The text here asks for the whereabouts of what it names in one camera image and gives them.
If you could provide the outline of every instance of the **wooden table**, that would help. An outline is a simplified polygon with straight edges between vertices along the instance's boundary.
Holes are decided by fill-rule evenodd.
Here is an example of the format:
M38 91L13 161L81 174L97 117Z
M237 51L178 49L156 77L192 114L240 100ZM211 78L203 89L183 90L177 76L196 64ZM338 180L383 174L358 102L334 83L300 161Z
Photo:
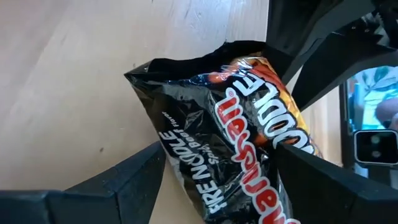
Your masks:
M65 189L158 140L123 73L265 40L262 0L0 1L0 189ZM338 92L304 113L340 163ZM201 223L170 166L151 223Z

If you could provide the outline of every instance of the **orange packaging graphic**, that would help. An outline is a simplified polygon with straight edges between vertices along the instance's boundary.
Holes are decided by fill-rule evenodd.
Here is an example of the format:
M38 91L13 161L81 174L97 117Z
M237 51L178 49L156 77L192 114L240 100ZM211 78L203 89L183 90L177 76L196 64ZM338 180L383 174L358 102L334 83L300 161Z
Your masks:
M270 127L267 131L259 131L259 133L253 140L253 144L255 146L264 146L268 143L268 141L277 139L276 134L271 136L270 134L267 135L267 133L280 133L279 135L283 135L282 133L287 133L287 131L302 131L302 133L304 133L305 135L304 138L302 135L298 134L295 136L290 135L289 137L279 139L282 139L281 142L284 142L286 144L292 144L298 148L301 148L301 150L307 151L318 157L322 157L319 149L315 146L309 136L309 130L307 128L307 125L305 124L300 110L297 108L297 105L294 102L294 99L286 89L285 85L281 82L280 78L277 76L275 70L272 68L266 58L236 58L231 62L230 65L224 66L222 72L210 73L208 75L208 80L211 83L217 84L227 80L229 76L245 76L248 74L257 76L258 78L263 80L264 83L271 84L270 86L275 86L277 94L275 95L276 99L274 99L273 102L281 102L283 104L283 108L278 110L279 108L277 105L273 105L272 103L269 103L269 101L267 102L268 104L271 104L267 106L267 109L272 107L274 108L273 110L263 110L265 113L265 115L263 116L268 117L267 121L271 121L270 117L275 118L277 115L280 115L282 113L286 113L288 118L292 118L291 123L289 122L289 119L280 121L277 120L275 121L275 124L269 125Z

